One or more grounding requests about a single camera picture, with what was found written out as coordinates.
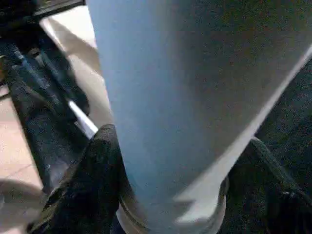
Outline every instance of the metal bar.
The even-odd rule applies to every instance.
[[[77,122],[83,133],[91,139],[98,131],[98,127],[86,116],[86,114],[75,104],[74,101],[68,101],[68,106],[77,117]]]

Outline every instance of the white pole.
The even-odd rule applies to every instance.
[[[255,4],[88,1],[127,233],[217,232],[222,181],[311,55],[308,5]]]
[[[91,139],[97,133],[97,126],[86,116],[86,114],[72,101],[68,101],[69,108],[77,117],[77,122],[83,133]]]

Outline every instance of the black fabric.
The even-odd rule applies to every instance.
[[[32,0],[1,0],[0,26],[16,22],[25,16],[32,16],[35,10],[36,4]]]
[[[109,234],[119,206],[122,169],[115,128],[105,125],[91,140],[83,158],[66,172],[29,233]]]
[[[30,34],[25,42],[30,38],[35,37]],[[59,185],[69,165],[81,157],[88,139],[74,124],[75,116],[67,105],[65,92],[26,54],[31,46],[15,39],[0,40],[0,51],[4,55],[1,67],[43,190],[49,194]]]
[[[297,74],[257,133],[312,197],[312,60]]]
[[[65,92],[67,98],[73,100],[84,113],[89,114],[88,99],[77,85],[74,72],[65,55],[44,33],[39,36],[39,44],[41,58],[50,77]]]
[[[269,234],[266,224],[270,197],[281,182],[249,144],[229,173],[227,208],[219,234]]]
[[[36,163],[45,193],[59,185],[70,164],[79,159],[88,139],[73,122],[59,121],[24,89],[17,76],[6,79],[14,107]]]
[[[302,195],[284,191],[269,208],[270,234],[312,233],[312,206]]]

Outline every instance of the floor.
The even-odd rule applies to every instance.
[[[5,93],[7,93],[6,87],[1,87],[0,96]],[[41,180],[10,98],[0,101],[0,113],[0,180],[18,180],[41,189]],[[16,227],[2,233],[22,232],[19,227]]]

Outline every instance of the tiled floor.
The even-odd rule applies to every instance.
[[[0,88],[0,96],[6,92],[6,87]],[[0,157],[0,180],[13,179],[34,185],[39,189],[42,187],[10,98],[0,101]],[[4,233],[22,232],[16,227]]]

